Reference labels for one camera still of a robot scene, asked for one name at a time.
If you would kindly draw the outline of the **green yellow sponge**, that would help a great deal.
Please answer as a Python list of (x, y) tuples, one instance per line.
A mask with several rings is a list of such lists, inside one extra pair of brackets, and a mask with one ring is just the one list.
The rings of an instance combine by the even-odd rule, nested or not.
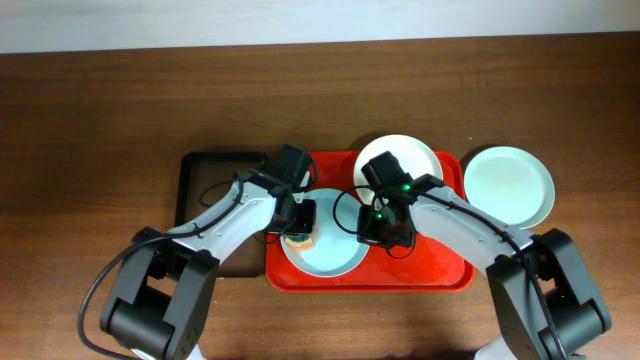
[(309, 234), (285, 235), (284, 243), (289, 247), (301, 250), (311, 249), (314, 247), (313, 237)]

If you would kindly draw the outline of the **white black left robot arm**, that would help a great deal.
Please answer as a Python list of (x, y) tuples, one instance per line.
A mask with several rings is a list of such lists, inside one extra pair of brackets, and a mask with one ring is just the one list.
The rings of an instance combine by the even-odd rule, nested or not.
[(220, 265), (257, 232), (309, 234), (311, 156), (284, 145), (276, 163), (235, 174), (230, 189), (195, 219), (165, 233), (144, 228), (109, 264), (119, 270), (99, 325), (144, 359), (199, 359)]

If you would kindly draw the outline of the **mint green plate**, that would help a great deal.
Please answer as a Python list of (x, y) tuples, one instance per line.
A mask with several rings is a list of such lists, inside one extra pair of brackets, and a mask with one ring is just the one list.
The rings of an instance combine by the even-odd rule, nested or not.
[(545, 165), (510, 146), (494, 146), (474, 155), (465, 166), (464, 189), (471, 205), (521, 229), (542, 223), (556, 197)]

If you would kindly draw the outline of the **light blue plate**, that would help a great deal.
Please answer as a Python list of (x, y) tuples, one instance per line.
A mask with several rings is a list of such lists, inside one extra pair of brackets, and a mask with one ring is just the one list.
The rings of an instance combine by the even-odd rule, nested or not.
[(335, 200), (340, 195), (337, 189), (312, 190), (304, 199), (316, 202), (316, 218), (310, 234), (314, 240), (311, 249), (296, 249), (280, 243), (288, 260), (300, 271), (320, 278), (344, 275), (356, 268), (365, 258), (369, 246), (360, 243), (355, 234), (342, 230), (333, 218)]

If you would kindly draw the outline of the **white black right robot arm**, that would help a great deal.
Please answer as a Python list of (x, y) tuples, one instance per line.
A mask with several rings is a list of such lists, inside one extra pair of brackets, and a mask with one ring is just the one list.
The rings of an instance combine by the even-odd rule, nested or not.
[(436, 176), (413, 178), (389, 151), (359, 156), (373, 197), (360, 210), (359, 241), (390, 250), (419, 236), (452, 250), (488, 280), (498, 338), (478, 359), (576, 359), (612, 318), (571, 237), (508, 225), (461, 199)]

